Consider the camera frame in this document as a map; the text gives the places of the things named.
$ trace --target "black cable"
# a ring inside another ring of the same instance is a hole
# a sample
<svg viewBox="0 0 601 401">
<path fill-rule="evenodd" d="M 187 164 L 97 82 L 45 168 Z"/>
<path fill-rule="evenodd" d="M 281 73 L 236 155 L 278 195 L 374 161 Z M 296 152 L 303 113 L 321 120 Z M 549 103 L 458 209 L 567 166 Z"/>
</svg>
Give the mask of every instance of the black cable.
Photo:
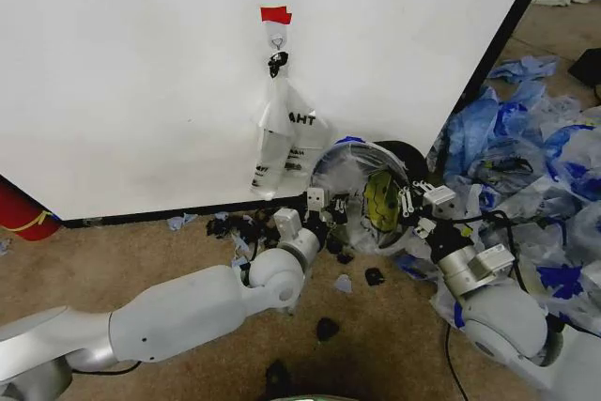
<svg viewBox="0 0 601 401">
<path fill-rule="evenodd" d="M 451 362 L 451 354 L 449 353 L 449 338 L 451 337 L 451 325 L 447 323 L 447 332 L 444 337 L 444 355 L 447 358 L 447 364 L 449 365 L 449 369 L 451 370 L 451 374 L 453 375 L 453 379 L 455 381 L 455 385 L 457 389 L 461 392 L 461 396 L 463 396 L 464 401 L 470 401 L 466 391 L 463 390 L 463 386 L 461 385 L 461 381 L 453 368 L 453 362 Z"/>
<path fill-rule="evenodd" d="M 132 365 L 131 367 L 126 368 L 125 370 L 116 370 L 116 371 L 79 371 L 79 370 L 73 370 L 73 373 L 75 373 L 76 375 L 88 375 L 88 376 L 121 376 L 121 375 L 127 375 L 128 373 L 131 373 L 133 370 L 135 370 L 141 364 L 142 364 L 142 362 L 138 361 L 134 365 Z"/>
</svg>

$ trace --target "hanging plastic bag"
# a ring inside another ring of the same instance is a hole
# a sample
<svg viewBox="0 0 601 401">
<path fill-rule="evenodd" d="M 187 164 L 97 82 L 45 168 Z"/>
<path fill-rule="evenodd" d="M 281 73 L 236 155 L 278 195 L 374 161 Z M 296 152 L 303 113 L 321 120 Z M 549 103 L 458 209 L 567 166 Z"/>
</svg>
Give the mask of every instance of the hanging plastic bag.
<svg viewBox="0 0 601 401">
<path fill-rule="evenodd" d="M 286 108 L 288 82 L 276 77 L 268 83 L 267 106 L 259 120 L 259 152 L 251 190 L 265 200 L 276 194 L 292 148 L 294 130 Z"/>
<path fill-rule="evenodd" d="M 294 131 L 294 142 L 285 161 L 285 174 L 292 177 L 309 177 L 330 141 L 327 122 L 318 116 L 293 86 L 287 96 L 288 118 Z"/>
</svg>

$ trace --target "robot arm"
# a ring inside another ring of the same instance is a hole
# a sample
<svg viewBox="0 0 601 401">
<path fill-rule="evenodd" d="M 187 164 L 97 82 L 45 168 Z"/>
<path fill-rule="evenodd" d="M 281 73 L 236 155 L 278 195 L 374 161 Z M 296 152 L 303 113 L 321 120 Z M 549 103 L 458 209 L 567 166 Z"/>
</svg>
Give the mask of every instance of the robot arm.
<svg viewBox="0 0 601 401">
<path fill-rule="evenodd" d="M 282 240 L 248 270 L 216 266 L 155 285 L 120 309 L 58 307 L 0 329 L 0 399 L 52 400 L 72 370 L 123 361 L 160 362 L 237 329 L 247 316 L 292 307 L 321 243 L 296 210 L 274 216 Z"/>
</svg>

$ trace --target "red fire extinguisher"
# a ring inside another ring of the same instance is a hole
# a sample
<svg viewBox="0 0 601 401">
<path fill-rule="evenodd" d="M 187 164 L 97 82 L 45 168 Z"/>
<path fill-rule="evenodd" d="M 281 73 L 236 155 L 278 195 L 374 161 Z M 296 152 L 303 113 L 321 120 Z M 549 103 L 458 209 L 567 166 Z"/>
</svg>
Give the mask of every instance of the red fire extinguisher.
<svg viewBox="0 0 601 401">
<path fill-rule="evenodd" d="M 50 211 L 4 180 L 0 181 L 0 225 L 30 241 L 50 237 L 60 227 Z"/>
</svg>

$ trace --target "red tape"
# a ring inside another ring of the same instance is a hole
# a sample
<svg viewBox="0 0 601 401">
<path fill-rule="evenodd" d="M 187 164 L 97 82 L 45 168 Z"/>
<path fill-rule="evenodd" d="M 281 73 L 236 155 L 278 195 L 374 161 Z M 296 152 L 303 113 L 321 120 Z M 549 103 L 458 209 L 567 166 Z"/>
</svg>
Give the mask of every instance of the red tape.
<svg viewBox="0 0 601 401">
<path fill-rule="evenodd" d="M 286 7 L 261 7 L 261 21 L 288 25 L 292 21 L 292 13 L 288 13 Z"/>
</svg>

